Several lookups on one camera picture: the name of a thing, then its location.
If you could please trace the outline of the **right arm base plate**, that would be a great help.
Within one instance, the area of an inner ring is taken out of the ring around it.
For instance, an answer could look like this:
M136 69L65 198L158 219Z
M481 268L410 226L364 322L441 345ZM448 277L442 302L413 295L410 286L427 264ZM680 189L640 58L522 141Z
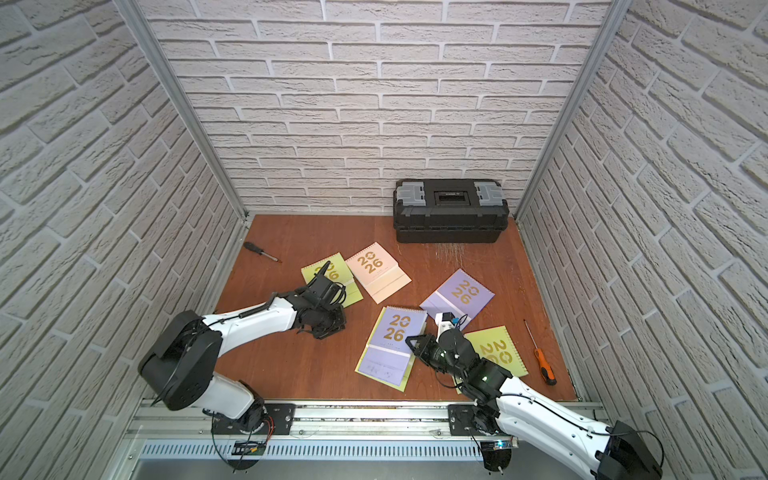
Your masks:
M449 404L447 413L452 436L492 436L500 432L496 412L488 406Z

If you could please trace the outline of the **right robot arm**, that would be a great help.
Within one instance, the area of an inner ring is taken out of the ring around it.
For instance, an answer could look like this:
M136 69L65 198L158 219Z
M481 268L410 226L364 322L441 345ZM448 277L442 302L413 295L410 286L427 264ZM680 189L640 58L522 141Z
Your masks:
M620 421L610 426L550 400L480 357L460 330L409 336L405 343L424 364L459 380L461 393L475 403L476 430L528 442L583 479L663 476L662 463L641 438L641 430Z

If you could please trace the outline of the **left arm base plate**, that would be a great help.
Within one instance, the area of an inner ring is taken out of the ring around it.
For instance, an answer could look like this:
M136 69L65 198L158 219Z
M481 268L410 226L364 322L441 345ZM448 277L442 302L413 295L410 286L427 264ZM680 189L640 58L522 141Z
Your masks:
M295 403L266 403L261 410L253 414L253 419L245 416L244 419L233 420L222 414L215 413L212 416L211 432L214 435L253 435L266 436L271 426L273 434L288 435L293 424L293 418L297 405Z

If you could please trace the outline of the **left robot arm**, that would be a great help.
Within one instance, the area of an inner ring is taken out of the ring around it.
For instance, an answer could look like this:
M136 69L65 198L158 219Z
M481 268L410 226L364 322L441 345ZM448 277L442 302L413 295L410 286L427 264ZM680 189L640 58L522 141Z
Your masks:
M321 266L303 287L273 293L261 304L222 314L177 314L138 363L138 373L168 410L190 406L242 432L266 423L263 399L247 384L215 372L223 354L256 339L290 330L324 339L346 325L346 286Z

